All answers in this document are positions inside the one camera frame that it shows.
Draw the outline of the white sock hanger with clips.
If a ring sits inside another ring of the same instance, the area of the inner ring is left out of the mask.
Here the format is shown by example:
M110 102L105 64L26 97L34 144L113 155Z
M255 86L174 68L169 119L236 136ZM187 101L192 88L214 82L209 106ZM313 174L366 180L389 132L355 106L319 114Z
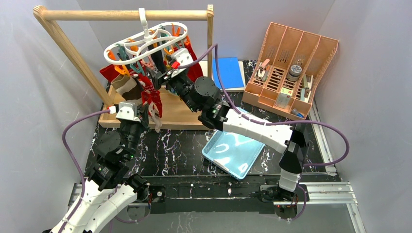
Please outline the white sock hanger with clips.
M138 16L143 31L109 45L103 52L105 60L113 64L120 74L144 74L142 62L157 51L171 49L172 54L180 42L188 35L188 28L181 22L163 22L148 26L148 13L144 8L138 9Z

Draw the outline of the beige sock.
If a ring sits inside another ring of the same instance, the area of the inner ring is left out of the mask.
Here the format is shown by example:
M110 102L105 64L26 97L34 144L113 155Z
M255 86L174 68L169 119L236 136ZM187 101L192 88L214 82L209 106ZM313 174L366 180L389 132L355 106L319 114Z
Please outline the beige sock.
M162 122L162 113L163 113L163 106L161 103L153 102L152 100L148 102L148 112L152 122L154 122L155 126L154 129L158 133L160 132Z

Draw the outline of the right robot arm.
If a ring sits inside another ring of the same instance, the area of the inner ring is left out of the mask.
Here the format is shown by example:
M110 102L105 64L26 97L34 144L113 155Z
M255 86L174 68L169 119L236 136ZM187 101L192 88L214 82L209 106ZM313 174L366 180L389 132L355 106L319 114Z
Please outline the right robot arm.
M191 111L199 111L201 114L198 120L209 129L241 134L281 153L281 175L277 186L261 192L261 198L295 200L309 148L303 124L275 126L254 115L241 112L227 102L229 98L222 99L220 89L208 77L192 81L185 71L173 76L171 70L165 73L151 71L150 76L155 88L164 85L172 89Z

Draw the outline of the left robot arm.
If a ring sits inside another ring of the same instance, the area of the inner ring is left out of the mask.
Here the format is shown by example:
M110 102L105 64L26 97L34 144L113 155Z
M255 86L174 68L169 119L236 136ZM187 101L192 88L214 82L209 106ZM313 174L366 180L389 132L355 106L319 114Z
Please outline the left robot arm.
M128 204L149 197L147 180L138 174L129 178L125 175L129 170L126 162L135 157L140 136L148 129L150 110L148 105L137 106L134 102L123 101L79 118L63 130L62 141L79 172L81 192L64 217L47 232L99 233ZM115 114L120 127L101 136L96 162L82 172L68 146L67 132L75 124L104 113Z

